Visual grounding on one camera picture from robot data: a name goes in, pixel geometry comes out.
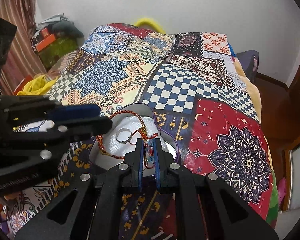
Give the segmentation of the dark purple pillow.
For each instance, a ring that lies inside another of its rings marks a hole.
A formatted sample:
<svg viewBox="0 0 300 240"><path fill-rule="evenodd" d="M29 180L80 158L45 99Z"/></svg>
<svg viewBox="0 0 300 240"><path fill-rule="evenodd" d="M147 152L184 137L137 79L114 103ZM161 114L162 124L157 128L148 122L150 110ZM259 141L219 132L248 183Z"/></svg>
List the dark purple pillow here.
<svg viewBox="0 0 300 240"><path fill-rule="evenodd" d="M247 50L236 54L246 77L251 83L255 82L259 66L259 52L256 50Z"/></svg>

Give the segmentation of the striped curtain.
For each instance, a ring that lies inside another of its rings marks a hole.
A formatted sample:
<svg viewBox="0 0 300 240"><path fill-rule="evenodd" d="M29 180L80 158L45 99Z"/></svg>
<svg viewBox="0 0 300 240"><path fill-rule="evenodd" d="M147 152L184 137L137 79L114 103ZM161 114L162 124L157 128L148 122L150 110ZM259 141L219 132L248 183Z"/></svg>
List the striped curtain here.
<svg viewBox="0 0 300 240"><path fill-rule="evenodd" d="M6 95L12 95L28 75L34 77L46 72L31 44L31 37L36 32L35 13L36 0L0 0L0 18L17 27L0 74L0 86Z"/></svg>

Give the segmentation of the brown wooden door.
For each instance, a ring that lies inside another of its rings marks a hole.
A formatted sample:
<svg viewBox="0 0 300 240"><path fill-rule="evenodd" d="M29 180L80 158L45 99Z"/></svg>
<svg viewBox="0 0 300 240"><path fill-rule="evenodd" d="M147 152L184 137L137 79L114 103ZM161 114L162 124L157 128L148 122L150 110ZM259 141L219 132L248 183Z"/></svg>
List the brown wooden door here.
<svg viewBox="0 0 300 240"><path fill-rule="evenodd" d="M270 148L276 183L285 179L289 194L292 162L288 154L300 146L300 64L290 85L260 73L255 85L261 94L261 127Z"/></svg>

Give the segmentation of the green cluttered bag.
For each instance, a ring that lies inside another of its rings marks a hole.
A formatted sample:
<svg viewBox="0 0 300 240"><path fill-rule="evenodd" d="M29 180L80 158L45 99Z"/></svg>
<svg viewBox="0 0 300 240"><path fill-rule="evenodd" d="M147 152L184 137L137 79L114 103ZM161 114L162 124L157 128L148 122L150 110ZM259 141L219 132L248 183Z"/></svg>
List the green cluttered bag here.
<svg viewBox="0 0 300 240"><path fill-rule="evenodd" d="M55 35L56 40L42 51L36 51L35 45L51 34ZM77 50L83 41L84 35L75 24L63 14L57 14L37 24L31 46L45 69L50 70L63 56Z"/></svg>

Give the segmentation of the orange box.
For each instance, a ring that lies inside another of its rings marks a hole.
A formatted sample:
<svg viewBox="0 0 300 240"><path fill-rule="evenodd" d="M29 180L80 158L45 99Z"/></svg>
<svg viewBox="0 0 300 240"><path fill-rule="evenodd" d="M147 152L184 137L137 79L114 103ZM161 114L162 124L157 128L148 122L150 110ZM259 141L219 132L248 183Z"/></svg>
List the orange box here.
<svg viewBox="0 0 300 240"><path fill-rule="evenodd" d="M38 42L35 45L36 51L38 51L38 52L42 51L44 48L46 48L47 46L49 46L55 40L56 40L56 37L55 37L54 34L51 34L51 35L47 36L45 39L43 39L42 41Z"/></svg>

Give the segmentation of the yellow plush pillow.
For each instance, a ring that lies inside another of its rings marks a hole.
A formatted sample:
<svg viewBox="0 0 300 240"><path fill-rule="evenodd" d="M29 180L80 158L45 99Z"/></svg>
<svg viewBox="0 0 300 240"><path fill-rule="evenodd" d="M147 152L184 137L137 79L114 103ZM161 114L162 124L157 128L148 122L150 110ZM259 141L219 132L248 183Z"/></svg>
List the yellow plush pillow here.
<svg viewBox="0 0 300 240"><path fill-rule="evenodd" d="M134 25L136 27L148 26L148 27L150 27L151 30L153 30L157 33L166 34L166 31L164 31L162 26L152 18L146 18L146 17L140 18L134 23Z"/></svg>

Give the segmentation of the colourful patchwork bedspread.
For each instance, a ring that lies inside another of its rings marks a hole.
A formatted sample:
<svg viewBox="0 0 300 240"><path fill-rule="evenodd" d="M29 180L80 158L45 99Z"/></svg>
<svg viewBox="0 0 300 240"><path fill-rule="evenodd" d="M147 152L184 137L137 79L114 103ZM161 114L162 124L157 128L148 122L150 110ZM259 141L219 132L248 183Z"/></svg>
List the colourful patchwork bedspread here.
<svg viewBox="0 0 300 240"><path fill-rule="evenodd" d="M106 116L133 103L148 105L176 140L186 168L217 173L275 226L278 193L260 94L226 35L102 25L66 55L46 95L64 105L96 103Z"/></svg>

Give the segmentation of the yellow cloth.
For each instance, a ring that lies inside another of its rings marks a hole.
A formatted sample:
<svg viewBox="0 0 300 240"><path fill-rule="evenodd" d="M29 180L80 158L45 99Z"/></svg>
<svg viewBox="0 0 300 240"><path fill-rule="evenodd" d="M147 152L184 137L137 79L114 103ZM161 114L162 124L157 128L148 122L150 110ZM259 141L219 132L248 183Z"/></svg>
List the yellow cloth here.
<svg viewBox="0 0 300 240"><path fill-rule="evenodd" d="M20 89L17 89L15 95L26 96L26 95L46 95L47 92L56 83L58 76L52 78L45 74L38 74L29 81L25 80L24 85L20 85Z"/></svg>

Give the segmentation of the purple heart-shaped tin box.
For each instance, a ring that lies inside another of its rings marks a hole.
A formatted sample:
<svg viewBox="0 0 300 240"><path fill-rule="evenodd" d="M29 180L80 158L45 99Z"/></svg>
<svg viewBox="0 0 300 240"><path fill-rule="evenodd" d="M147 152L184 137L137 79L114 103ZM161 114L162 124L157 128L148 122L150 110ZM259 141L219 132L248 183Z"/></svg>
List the purple heart-shaped tin box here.
<svg viewBox="0 0 300 240"><path fill-rule="evenodd" d="M141 139L142 127L146 130L146 142L160 139L162 149L173 155L175 162L180 161L179 146L176 140L163 129L155 119L151 107L144 103L133 103L123 107L110 117L111 130L97 138L89 154L89 160L96 166L109 170L123 163L127 153L135 150L137 139Z"/></svg>

